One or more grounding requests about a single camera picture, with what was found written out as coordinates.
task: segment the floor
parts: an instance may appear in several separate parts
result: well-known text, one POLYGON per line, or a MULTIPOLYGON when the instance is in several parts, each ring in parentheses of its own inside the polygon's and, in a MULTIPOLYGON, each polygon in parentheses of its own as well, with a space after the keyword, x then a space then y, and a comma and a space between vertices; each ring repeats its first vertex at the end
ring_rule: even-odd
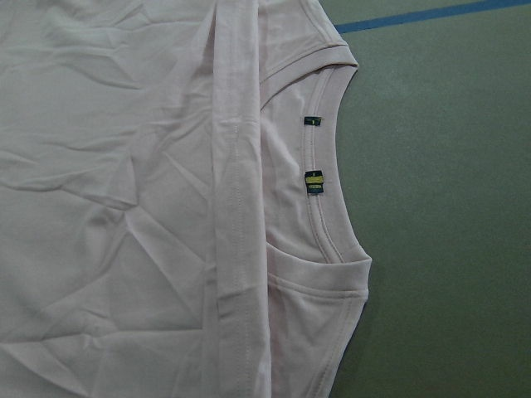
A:
POLYGON ((330 398, 531 396, 531 1, 321 4, 360 64, 338 163, 373 257, 330 398))

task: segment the seam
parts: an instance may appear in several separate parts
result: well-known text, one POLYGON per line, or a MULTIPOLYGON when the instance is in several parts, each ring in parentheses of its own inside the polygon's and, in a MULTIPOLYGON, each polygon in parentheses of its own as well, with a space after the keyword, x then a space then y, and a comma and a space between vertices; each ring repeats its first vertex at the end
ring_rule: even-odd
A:
POLYGON ((314 26, 315 30, 319 32, 321 37, 324 41, 331 43, 333 41, 332 37, 328 34, 327 31, 325 31, 316 21, 317 18, 315 18, 314 13, 309 8, 309 5, 306 3, 305 0, 299 0, 299 4, 302 7, 304 14, 309 19, 310 23, 314 26))
POLYGON ((286 58, 285 60, 282 60, 281 62, 279 62, 278 64, 272 66, 271 68, 265 69, 264 70, 264 77, 262 79, 260 79, 260 83, 265 82, 267 79, 269 79, 273 75, 277 74, 278 72, 280 72, 281 70, 286 68, 286 66, 289 66, 289 65, 293 64, 294 62, 296 62, 298 60, 301 60, 301 59, 305 58, 306 56, 309 56, 310 54, 313 54, 314 52, 317 52, 319 50, 325 50, 327 48, 341 47, 341 46, 342 47, 348 47, 347 45, 342 44, 342 43, 328 43, 328 42, 325 42, 325 43, 322 43, 322 44, 318 44, 318 45, 315 45, 315 46, 311 46, 308 50, 299 52, 299 53, 295 54, 294 56, 291 56, 289 58, 286 58))
MULTIPOLYGON (((300 257, 298 257, 297 255, 292 255, 291 253, 288 253, 288 252, 285 252, 283 251, 282 249, 280 249, 279 247, 271 244, 269 241, 266 242, 267 246, 268 247, 268 250, 274 250, 276 252, 279 252, 281 255, 283 256, 287 256, 289 258, 293 258, 293 259, 296 259, 298 261, 303 261, 304 263, 314 263, 314 264, 318 264, 318 265, 324 265, 324 263, 319 263, 317 261, 313 261, 313 260, 306 260, 306 259, 301 259, 300 257)), ((345 253, 348 253, 350 252, 352 249, 355 249, 355 248, 361 248, 363 249, 363 247, 359 244, 359 243, 356 243, 355 245, 352 245, 350 246, 349 248, 347 248, 344 252, 343 252, 343 255, 345 253)), ((326 265, 359 265, 359 264, 362 264, 362 263, 365 263, 367 261, 370 261, 372 260, 370 256, 368 256, 367 254, 365 254, 364 257, 362 258, 357 258, 357 259, 354 259, 354 260, 347 260, 347 261, 344 261, 343 263, 340 263, 340 262, 337 262, 337 263, 329 263, 329 264, 326 264, 326 265)))
MULTIPOLYGON (((315 100, 314 103, 309 104, 307 111, 311 114, 314 114, 317 112, 317 109, 319 108, 320 101, 324 95, 324 92, 326 90, 327 84, 329 83, 330 77, 334 73, 335 69, 330 69, 328 71, 325 71, 326 75, 320 76, 316 87, 314 89, 315 93, 315 100)), ((303 125, 303 144, 302 144, 302 160, 303 160, 303 169, 306 172, 308 169, 308 166, 311 166, 312 169, 315 169, 315 144, 314 144, 314 136, 315 136, 315 126, 306 126, 303 125), (307 164, 306 162, 306 156, 311 156, 311 164, 307 164)), ((306 204, 308 208, 309 213, 309 223, 312 228, 312 233, 314 235, 315 241, 317 243, 317 246, 319 247, 319 250, 321 251, 321 254, 325 258, 325 260, 329 263, 336 262, 334 261, 329 254, 329 251, 332 250, 335 255, 337 255, 340 262, 344 262, 343 256, 339 253, 339 250, 335 246, 335 244, 332 241, 332 238, 329 234, 328 228, 326 226, 326 223, 324 222, 324 213, 323 208, 321 205, 321 198, 319 196, 313 198, 306 195, 306 204), (320 221, 320 226, 316 225, 314 222, 314 217, 318 217, 320 221)))
POLYGON ((357 297, 361 299, 368 299, 368 289, 355 289, 355 290, 323 290, 323 289, 314 289, 302 284, 296 284, 289 280, 283 279, 280 276, 272 274, 271 272, 267 273, 268 283, 274 285, 278 289, 284 289, 288 291, 295 291, 300 294, 304 294, 313 298, 319 299, 328 299, 335 300, 338 299, 348 299, 352 297, 357 297))
MULTIPOLYGON (((238 139, 239 139, 239 129, 238 126, 234 126, 234 163, 238 164, 238 158, 240 156, 238 151, 238 139)), ((236 167, 235 171, 235 184, 234 184, 234 197, 236 198, 237 203, 237 216, 234 217, 234 221, 232 223, 232 232, 234 234, 237 234, 238 241, 236 243, 236 263, 238 265, 241 265, 241 247, 243 242, 243 231, 241 226, 243 225, 241 220, 241 190, 240 190, 240 168, 236 167)), ((235 290, 239 290, 241 287, 241 279, 238 278, 238 275, 240 275, 239 272, 235 272, 232 275, 232 283, 235 290)), ((249 308, 245 305, 243 301, 243 297, 240 297, 237 299, 237 307, 239 308, 240 312, 244 314, 244 322, 243 322, 243 348, 240 354, 240 357, 243 357, 243 362, 240 362, 240 375, 244 376, 245 384, 242 385, 241 383, 238 383, 238 390, 240 393, 244 392, 243 390, 246 390, 249 388, 249 380, 250 380, 250 374, 249 374, 249 308)))
POLYGON ((315 393, 312 395, 314 398, 317 398, 319 396, 319 393, 323 389, 326 376, 330 373, 330 368, 332 366, 332 360, 336 357, 340 344, 343 343, 343 339, 341 337, 344 336, 344 330, 347 327, 348 315, 351 313, 350 309, 352 305, 353 305, 353 300, 348 300, 346 303, 343 304, 343 308, 341 311, 341 319, 343 319, 343 325, 339 329, 339 333, 337 337, 334 339, 332 351, 329 354, 329 358, 326 361, 326 365, 324 366, 323 374, 320 377, 320 381, 319 381, 319 384, 317 385, 317 389, 315 390, 315 393))
MULTIPOLYGON (((320 101, 324 95, 324 91, 326 90, 326 87, 330 81, 330 78, 332 77, 332 74, 335 72, 335 68, 333 69, 330 69, 330 72, 328 73, 328 75, 326 76, 326 80, 325 82, 323 83, 322 85, 322 90, 321 90, 321 93, 319 94, 319 98, 315 104, 315 112, 317 112, 317 109, 319 108, 319 105, 320 105, 320 101)), ((312 157, 315 159, 315 144, 314 144, 314 133, 312 133, 312 151, 313 151, 313 154, 312 154, 312 157)), ((332 241, 332 237, 330 236, 330 233, 329 233, 329 230, 326 226, 326 223, 324 222, 324 213, 323 213, 323 207, 321 205, 321 197, 318 195, 316 197, 317 199, 317 209, 318 209, 318 213, 319 213, 319 219, 321 221, 321 226, 323 228, 323 233, 324 233, 324 236, 326 237, 326 240, 328 241, 329 243, 329 246, 330 248, 335 252, 335 254, 338 256, 339 260, 341 262, 344 262, 343 260, 343 256, 339 253, 339 250, 338 248, 335 246, 335 244, 333 243, 332 241)))

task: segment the cotton fabric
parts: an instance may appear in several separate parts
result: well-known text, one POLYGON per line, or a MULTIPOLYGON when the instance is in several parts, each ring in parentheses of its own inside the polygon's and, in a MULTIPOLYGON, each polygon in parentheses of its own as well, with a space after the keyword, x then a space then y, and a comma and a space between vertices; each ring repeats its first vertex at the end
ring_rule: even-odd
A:
POLYGON ((327 397, 357 67, 316 0, 0 1, 0 396, 327 397))

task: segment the blue stripe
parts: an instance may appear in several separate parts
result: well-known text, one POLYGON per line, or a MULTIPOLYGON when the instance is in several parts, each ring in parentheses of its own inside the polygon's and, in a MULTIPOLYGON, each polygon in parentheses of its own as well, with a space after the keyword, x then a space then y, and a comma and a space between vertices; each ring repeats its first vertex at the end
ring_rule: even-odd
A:
POLYGON ((368 19, 366 21, 344 23, 336 25, 335 28, 339 33, 364 31, 366 29, 375 29, 377 27, 390 27, 391 25, 400 25, 409 22, 419 22, 428 19, 453 17, 454 15, 469 14, 471 12, 481 12, 506 8, 513 6, 522 6, 530 4, 531 0, 484 0, 482 2, 468 2, 457 6, 432 8, 425 11, 408 12, 406 14, 393 15, 391 17, 382 17, 368 19))

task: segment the pink t-shirt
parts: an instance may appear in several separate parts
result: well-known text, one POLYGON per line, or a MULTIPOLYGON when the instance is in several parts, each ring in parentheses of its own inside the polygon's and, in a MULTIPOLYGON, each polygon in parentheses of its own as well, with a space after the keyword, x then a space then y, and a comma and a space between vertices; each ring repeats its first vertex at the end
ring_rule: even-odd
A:
POLYGON ((317 0, 1 1, 0 397, 327 397, 357 67, 317 0))

